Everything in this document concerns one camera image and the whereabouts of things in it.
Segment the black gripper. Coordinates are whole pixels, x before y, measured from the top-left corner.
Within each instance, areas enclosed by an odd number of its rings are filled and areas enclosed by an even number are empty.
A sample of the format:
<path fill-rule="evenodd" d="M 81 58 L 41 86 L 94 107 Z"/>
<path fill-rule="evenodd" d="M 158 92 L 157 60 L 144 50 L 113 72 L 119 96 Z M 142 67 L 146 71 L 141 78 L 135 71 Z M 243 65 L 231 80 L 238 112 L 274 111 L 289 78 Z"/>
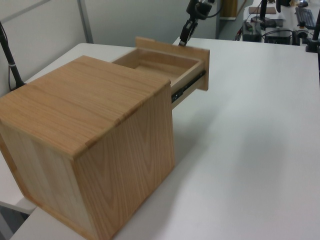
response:
<path fill-rule="evenodd" d="M 189 39 L 198 26 L 198 20 L 206 20 L 212 9 L 212 4 L 206 0 L 190 0 L 186 12 L 190 15 L 190 19 L 184 24 L 180 37 L 179 46 L 186 46 Z"/>

